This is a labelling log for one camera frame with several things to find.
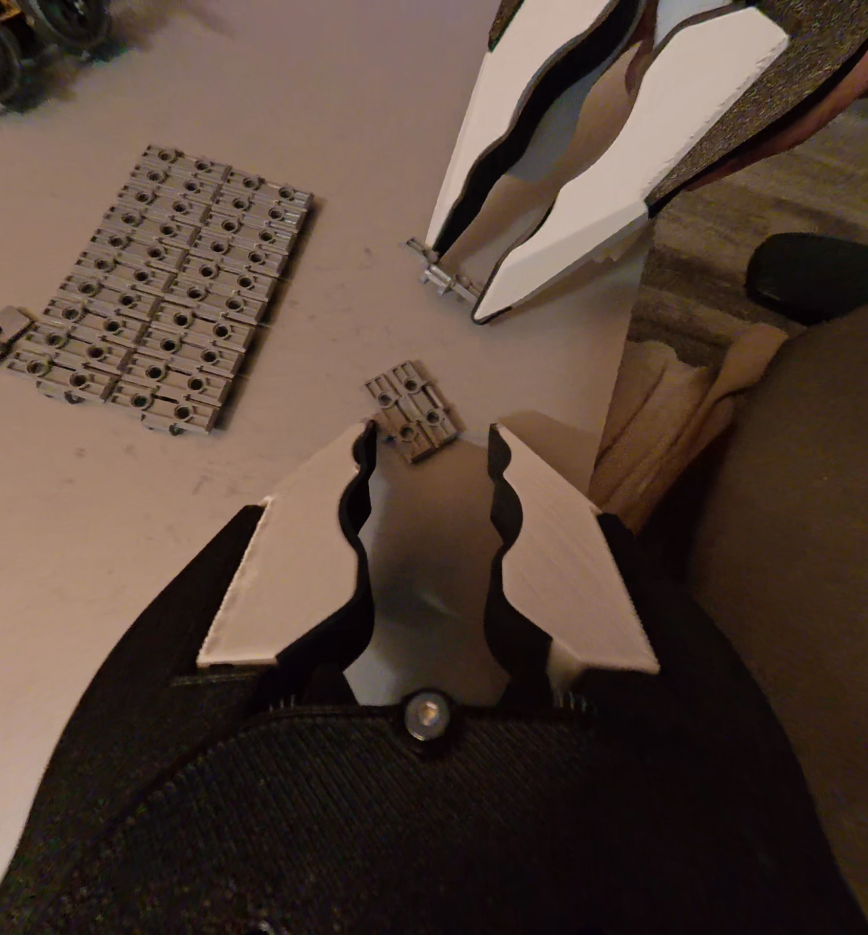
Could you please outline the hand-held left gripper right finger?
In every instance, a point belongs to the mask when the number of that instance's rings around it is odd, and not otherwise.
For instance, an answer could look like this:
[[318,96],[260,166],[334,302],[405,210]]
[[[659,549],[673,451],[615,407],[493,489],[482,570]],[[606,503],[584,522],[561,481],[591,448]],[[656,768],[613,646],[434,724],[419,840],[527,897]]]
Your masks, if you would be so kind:
[[485,633],[502,668],[659,673],[591,500],[501,424],[489,429],[487,470],[501,548]]

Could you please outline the person's right hand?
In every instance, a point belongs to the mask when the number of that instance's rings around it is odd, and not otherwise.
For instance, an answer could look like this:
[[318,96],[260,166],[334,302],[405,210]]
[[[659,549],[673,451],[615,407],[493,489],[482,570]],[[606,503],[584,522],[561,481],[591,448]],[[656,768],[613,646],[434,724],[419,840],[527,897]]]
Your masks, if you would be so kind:
[[694,191],[762,160],[800,146],[849,109],[856,101],[866,98],[868,98],[868,49],[849,74],[808,111],[775,133],[749,143],[741,152],[733,154],[723,164],[691,181],[685,190]]

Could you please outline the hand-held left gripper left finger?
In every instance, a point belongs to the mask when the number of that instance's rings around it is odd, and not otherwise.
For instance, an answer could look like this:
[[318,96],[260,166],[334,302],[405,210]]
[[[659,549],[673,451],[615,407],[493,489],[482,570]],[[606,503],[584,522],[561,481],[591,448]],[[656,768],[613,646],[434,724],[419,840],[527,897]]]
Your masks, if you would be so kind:
[[374,607],[359,532],[370,516],[376,455],[375,422],[357,422],[264,500],[197,654],[199,669],[347,669],[367,649]]

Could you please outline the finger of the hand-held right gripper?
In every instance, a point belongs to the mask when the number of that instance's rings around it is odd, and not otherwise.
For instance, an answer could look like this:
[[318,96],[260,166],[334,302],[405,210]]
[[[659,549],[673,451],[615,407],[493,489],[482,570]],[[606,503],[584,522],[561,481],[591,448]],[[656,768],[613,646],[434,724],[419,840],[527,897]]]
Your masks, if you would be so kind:
[[638,227],[648,217],[646,198],[789,43],[756,6],[680,26],[644,73],[615,140],[498,264],[472,320],[485,323],[521,304]]
[[537,181],[584,100],[645,24],[643,1],[501,2],[433,210],[427,247],[450,251],[510,170]]

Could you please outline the dark grey track link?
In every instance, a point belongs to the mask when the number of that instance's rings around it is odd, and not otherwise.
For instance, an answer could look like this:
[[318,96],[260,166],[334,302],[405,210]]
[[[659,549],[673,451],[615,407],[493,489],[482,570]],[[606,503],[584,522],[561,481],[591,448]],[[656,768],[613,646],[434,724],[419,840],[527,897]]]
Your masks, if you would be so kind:
[[416,238],[406,240],[403,246],[423,266],[422,285],[430,285],[441,298],[452,298],[470,308],[476,306],[482,289],[469,277],[444,269],[440,265],[440,255]]

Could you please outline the yellow black brick vehicle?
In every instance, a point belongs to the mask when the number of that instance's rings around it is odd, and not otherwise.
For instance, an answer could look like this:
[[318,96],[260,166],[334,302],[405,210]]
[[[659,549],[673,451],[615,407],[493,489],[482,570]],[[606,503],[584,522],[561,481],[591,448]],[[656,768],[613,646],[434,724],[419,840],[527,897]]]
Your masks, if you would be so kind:
[[0,107],[18,102],[55,58],[91,59],[112,29],[107,1],[0,1]]

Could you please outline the short dark grey track strip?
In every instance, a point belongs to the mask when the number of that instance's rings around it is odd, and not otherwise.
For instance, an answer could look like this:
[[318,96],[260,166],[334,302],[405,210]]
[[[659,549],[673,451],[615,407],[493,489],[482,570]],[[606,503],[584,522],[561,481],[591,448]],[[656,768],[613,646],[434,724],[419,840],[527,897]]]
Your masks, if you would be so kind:
[[364,382],[382,438],[410,465],[457,441],[462,424],[421,363],[406,360]]

